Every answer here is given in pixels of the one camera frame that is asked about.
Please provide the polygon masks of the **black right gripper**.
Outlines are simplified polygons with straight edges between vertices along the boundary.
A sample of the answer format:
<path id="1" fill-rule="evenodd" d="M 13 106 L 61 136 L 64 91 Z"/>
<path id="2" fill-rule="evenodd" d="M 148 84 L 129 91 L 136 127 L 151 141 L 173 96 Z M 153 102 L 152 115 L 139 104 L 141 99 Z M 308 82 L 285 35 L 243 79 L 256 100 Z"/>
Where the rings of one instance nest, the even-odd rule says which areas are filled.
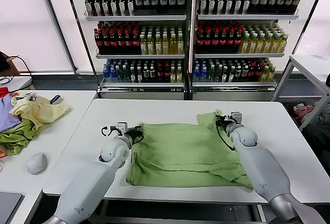
<path id="1" fill-rule="evenodd" d="M 224 130 L 226 130 L 227 126 L 233 124 L 234 121 L 230 117 L 224 117 L 221 115 L 216 115 L 216 125 L 221 126 Z"/>

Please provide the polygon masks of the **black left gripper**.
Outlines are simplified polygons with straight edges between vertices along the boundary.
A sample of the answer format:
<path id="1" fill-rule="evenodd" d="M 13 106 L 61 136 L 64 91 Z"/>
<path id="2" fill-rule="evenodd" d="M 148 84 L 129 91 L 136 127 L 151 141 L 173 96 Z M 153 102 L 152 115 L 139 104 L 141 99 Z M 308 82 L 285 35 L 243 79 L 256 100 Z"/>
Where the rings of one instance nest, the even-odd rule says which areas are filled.
<path id="1" fill-rule="evenodd" d="M 144 139 L 141 125 L 134 126 L 134 128 L 129 128 L 126 134 L 131 137 L 133 144 L 141 142 Z"/>

